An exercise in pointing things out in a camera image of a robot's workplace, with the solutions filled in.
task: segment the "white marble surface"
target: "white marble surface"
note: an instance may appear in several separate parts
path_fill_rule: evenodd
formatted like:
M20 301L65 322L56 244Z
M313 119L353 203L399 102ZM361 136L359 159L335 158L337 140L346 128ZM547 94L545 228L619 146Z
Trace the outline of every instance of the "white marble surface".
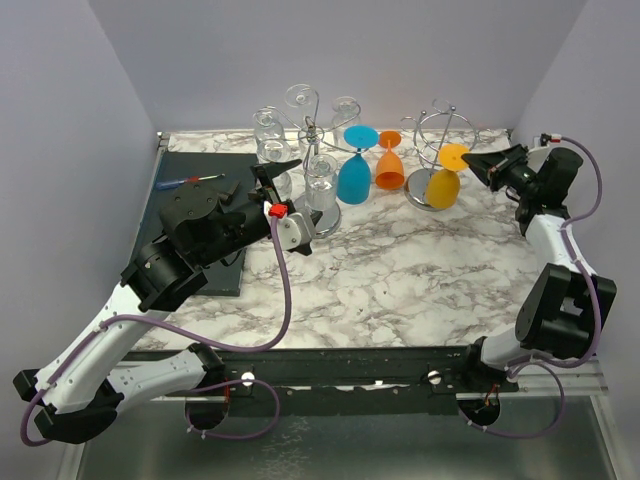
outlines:
M437 132L428 135L435 138ZM460 135L469 138L469 132ZM476 151L508 146L503 130L482 131ZM179 133L172 135L169 149L254 152L255 143L249 131ZM409 135L395 151L405 174L418 168ZM364 155L372 171L381 152L376 147ZM350 156L332 154L340 163ZM297 198L304 190L300 167L292 178ZM365 204L341 206L342 226L328 239L314 241L313 255L286 254L293 317L278 347L461 345L500 333L515 321L537 277L536 262L504 193L490 193L468 172L457 204L446 211L418 210L402 190L375 185ZM192 297L168 321L251 346L275 336L283 311L275 254L265 240L249 248L239 298ZM155 329L136 348L189 343Z

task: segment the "red clip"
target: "red clip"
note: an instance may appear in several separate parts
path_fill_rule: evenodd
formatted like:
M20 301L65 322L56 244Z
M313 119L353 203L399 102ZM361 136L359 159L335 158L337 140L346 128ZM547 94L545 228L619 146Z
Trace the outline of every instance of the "red clip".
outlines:
M284 216L287 214L287 210L289 210L289 209L287 208L287 206L285 204L276 203L275 205L273 205L269 209L269 216L278 217L278 218L284 218Z

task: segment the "dark gray tray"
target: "dark gray tray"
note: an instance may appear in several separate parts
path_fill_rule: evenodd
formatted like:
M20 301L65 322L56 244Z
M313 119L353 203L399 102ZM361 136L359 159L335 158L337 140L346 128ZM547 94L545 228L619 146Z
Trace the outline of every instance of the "dark gray tray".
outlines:
M221 190L228 190L234 182L240 181L240 187L233 202L229 207L225 207L233 209L248 201L247 194L255 187L255 180L249 167L256 163L258 163L258 159L251 153L165 152L160 160L155 181L224 173L224 178L207 180L207 182L211 182L212 186ZM174 190L153 189L151 191L132 256L135 256L144 245L161 234L162 226L158 211L164 202L171 198L173 192ZM205 272L209 283L200 289L198 295L231 297L240 295L244 257L245 252L243 251L238 260L230 267L224 267L219 262L211 265L211 268Z

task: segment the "screwdriver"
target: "screwdriver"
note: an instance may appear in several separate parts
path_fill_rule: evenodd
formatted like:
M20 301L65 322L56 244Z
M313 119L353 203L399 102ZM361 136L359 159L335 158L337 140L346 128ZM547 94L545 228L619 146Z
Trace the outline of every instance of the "screwdriver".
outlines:
M186 177L179 178L178 180L168 180L166 182L156 183L156 190L171 190L172 188L178 188L185 183L202 182L203 180L213 180L214 178L222 178L224 173L219 175L209 175L208 177Z

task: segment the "light purple wall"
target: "light purple wall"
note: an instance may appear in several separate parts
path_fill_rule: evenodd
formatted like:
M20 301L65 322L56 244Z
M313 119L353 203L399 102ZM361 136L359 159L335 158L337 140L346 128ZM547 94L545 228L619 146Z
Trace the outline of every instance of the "light purple wall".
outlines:
M529 102L514 132L529 143L542 131L581 140L600 160L604 198L576 228L584 254L618 284L599 348L618 426L640 472L640 2L590 0ZM571 211L594 198L589 165L570 197Z
M0 478L55 478L18 438L13 376L50 362L127 261L154 128L84 0L0 7Z
M374 126L434 97L514 127L586 0L89 0L158 130L249 126L295 83Z

